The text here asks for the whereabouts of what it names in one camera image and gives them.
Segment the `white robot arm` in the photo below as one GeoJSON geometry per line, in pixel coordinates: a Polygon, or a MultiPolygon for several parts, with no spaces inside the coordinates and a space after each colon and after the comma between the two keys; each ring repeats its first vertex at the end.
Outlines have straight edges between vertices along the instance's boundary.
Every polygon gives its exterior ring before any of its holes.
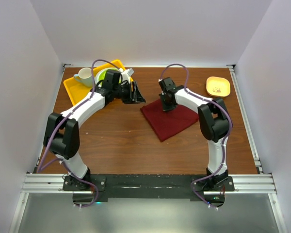
{"type": "MultiPolygon", "coordinates": [[[[114,99],[121,99],[124,104],[145,102],[138,90],[136,81],[131,82],[132,72],[132,69],[125,71],[107,70],[101,85],[97,84],[95,90],[91,90],[78,104],[61,114],[52,113],[48,117],[44,146],[46,147],[49,143],[49,139],[59,122],[67,117],[62,127],[59,128],[65,129],[64,133],[57,131],[49,150],[64,162],[69,171],[82,180],[90,181],[90,169],[84,164],[79,154],[79,128],[95,112],[104,108],[114,99]]],[[[87,187],[87,184],[79,183],[80,189],[87,187]]]]}
{"type": "Polygon", "coordinates": [[[226,179],[228,177],[226,147],[222,147],[222,141],[228,132],[229,123],[225,114],[210,103],[216,102],[226,110],[223,100],[220,98],[213,100],[196,93],[193,95],[189,94],[193,92],[185,89],[184,86],[176,87],[175,83],[169,77],[159,80],[159,84],[162,89],[160,97],[164,111],[171,111],[177,104],[180,104],[198,113],[201,132],[208,140],[209,163],[207,175],[215,173],[211,181],[212,185],[216,185],[226,179]],[[218,117],[213,118],[212,114],[218,114],[218,117]]]}

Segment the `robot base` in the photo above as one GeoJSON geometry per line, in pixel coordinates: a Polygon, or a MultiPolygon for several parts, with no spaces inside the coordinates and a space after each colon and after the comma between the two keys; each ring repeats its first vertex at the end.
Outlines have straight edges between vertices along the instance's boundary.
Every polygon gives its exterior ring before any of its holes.
{"type": "MultiPolygon", "coordinates": [[[[191,182],[205,177],[205,175],[130,175],[130,174],[91,174],[91,181],[99,190],[97,201],[106,202],[108,198],[147,198],[147,199],[190,199],[200,201],[192,191],[191,182]]],[[[69,176],[65,177],[64,191],[79,191],[79,187],[70,182],[69,176]]],[[[225,191],[234,191],[232,177],[227,177],[210,188],[209,180],[195,184],[195,190],[206,201],[214,204],[223,204],[224,195],[208,195],[204,191],[220,192],[222,187],[225,191]]],[[[90,202],[91,194],[74,194],[74,202],[90,202]]]]}

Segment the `yellow plate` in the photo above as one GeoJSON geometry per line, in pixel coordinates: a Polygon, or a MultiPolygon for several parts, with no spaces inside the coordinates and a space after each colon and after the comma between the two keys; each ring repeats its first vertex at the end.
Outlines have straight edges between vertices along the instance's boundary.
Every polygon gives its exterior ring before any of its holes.
{"type": "MultiPolygon", "coordinates": [[[[119,68],[122,68],[125,70],[125,67],[123,66],[122,62],[120,60],[114,60],[112,61],[114,65],[116,65],[119,68]]],[[[96,75],[99,71],[105,68],[114,67],[108,63],[94,68],[94,75],[96,75]]],[[[72,105],[76,105],[78,102],[80,102],[84,97],[88,94],[88,92],[92,89],[91,87],[86,87],[82,83],[76,81],[73,77],[66,79],[64,81],[64,86],[66,88],[66,91],[69,95],[69,98],[72,102],[72,105]]]]}
{"type": "Polygon", "coordinates": [[[231,93],[229,81],[214,76],[207,78],[206,89],[209,95],[217,97],[226,97],[231,93]]]}

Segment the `white cup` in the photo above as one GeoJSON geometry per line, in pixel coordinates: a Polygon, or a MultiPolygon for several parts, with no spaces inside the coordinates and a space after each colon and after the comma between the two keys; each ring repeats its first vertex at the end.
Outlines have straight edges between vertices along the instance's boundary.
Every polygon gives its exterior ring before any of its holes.
{"type": "Polygon", "coordinates": [[[80,69],[77,74],[73,75],[73,78],[76,81],[83,83],[87,87],[93,86],[91,68],[86,67],[86,68],[80,69]]]}

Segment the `white wall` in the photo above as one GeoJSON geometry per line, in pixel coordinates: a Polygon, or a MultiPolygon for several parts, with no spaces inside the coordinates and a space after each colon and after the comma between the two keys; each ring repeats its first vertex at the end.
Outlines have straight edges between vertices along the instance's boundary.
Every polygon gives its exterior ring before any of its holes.
{"type": "Polygon", "coordinates": [[[0,233],[41,149],[60,62],[29,0],[0,0],[0,233]]]}
{"type": "Polygon", "coordinates": [[[235,64],[271,0],[31,0],[60,60],[235,64]]]}
{"type": "Polygon", "coordinates": [[[236,65],[264,171],[291,232],[291,0],[274,0],[236,65]]]}

